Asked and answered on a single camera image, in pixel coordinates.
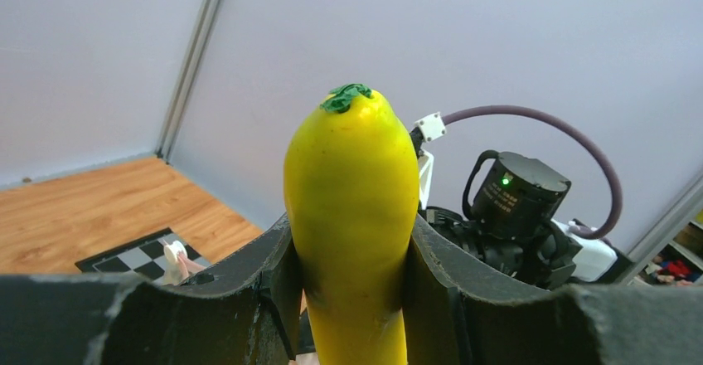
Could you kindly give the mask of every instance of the wooden table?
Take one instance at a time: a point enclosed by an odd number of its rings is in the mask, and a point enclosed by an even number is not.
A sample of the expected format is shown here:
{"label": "wooden table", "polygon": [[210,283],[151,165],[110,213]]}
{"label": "wooden table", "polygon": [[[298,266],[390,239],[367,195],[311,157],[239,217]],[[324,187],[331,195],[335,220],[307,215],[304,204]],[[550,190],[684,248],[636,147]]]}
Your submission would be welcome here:
{"label": "wooden table", "polygon": [[0,192],[0,273],[78,273],[78,260],[170,226],[211,262],[261,230],[158,158]]}

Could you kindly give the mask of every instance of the white backdrop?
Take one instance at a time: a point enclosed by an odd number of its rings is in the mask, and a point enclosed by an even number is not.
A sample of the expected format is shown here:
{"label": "white backdrop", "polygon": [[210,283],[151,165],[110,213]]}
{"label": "white backdrop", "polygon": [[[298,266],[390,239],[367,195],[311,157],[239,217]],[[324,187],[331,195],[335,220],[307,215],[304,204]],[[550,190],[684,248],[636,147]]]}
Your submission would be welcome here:
{"label": "white backdrop", "polygon": [[0,185],[156,148],[202,0],[0,0]]}
{"label": "white backdrop", "polygon": [[[626,251],[703,166],[702,37],[703,0],[224,0],[172,162],[266,228],[284,211],[288,140],[333,87],[378,89],[409,126],[437,110],[525,105],[609,155],[626,201],[610,237]],[[493,148],[572,180],[562,220],[607,215],[596,163],[538,122],[474,119],[426,148],[438,162],[430,204],[460,209],[476,157]]]}

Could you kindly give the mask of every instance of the cable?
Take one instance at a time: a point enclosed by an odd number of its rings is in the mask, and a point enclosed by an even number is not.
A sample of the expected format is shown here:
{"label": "cable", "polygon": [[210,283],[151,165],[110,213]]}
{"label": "cable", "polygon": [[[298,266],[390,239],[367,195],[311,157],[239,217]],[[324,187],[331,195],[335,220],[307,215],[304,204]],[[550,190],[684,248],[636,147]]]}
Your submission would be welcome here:
{"label": "cable", "polygon": [[578,229],[574,229],[573,233],[584,239],[600,239],[606,236],[620,218],[620,214],[623,212],[623,187],[620,185],[620,179],[618,174],[615,172],[613,165],[605,156],[605,153],[598,148],[598,146],[586,137],[583,133],[578,131],[575,127],[566,123],[551,114],[541,112],[536,109],[526,108],[523,106],[516,105],[487,105],[478,106],[476,108],[464,109],[452,114],[448,114],[442,118],[444,124],[452,124],[458,122],[459,120],[473,118],[475,116],[484,116],[489,114],[511,114],[515,116],[523,116],[530,119],[539,120],[552,127],[555,127],[562,132],[569,135],[572,139],[576,140],[581,146],[583,146],[586,151],[588,151],[591,156],[595,159],[596,163],[603,170],[606,180],[608,180],[608,185],[610,186],[611,194],[611,204],[610,213],[605,223],[596,231],[591,231],[586,226],[579,226]]}

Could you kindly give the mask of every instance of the black and white checkered board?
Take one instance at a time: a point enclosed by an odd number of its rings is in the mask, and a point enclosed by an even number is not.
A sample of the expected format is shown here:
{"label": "black and white checkered board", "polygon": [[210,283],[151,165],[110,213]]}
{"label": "black and white checkered board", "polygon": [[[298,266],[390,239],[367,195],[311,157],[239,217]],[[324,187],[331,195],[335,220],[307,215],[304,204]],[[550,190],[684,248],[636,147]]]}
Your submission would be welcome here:
{"label": "black and white checkered board", "polygon": [[109,251],[78,261],[75,265],[83,272],[139,273],[162,285],[165,270],[168,269],[168,261],[163,255],[161,239],[168,244],[180,241],[186,247],[189,259],[205,267],[211,265],[200,253],[188,245],[183,238],[171,231],[171,228],[166,228],[136,241],[131,241]]}

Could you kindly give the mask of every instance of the yellow toy vegetable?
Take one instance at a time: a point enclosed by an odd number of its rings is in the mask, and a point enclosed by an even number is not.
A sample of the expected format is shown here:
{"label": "yellow toy vegetable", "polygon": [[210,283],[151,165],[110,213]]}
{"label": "yellow toy vegetable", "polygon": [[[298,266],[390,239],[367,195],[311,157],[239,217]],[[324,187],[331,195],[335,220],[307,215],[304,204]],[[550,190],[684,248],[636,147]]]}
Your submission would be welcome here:
{"label": "yellow toy vegetable", "polygon": [[293,136],[285,206],[321,365],[407,363],[400,293],[418,196],[410,136],[375,90],[333,90]]}

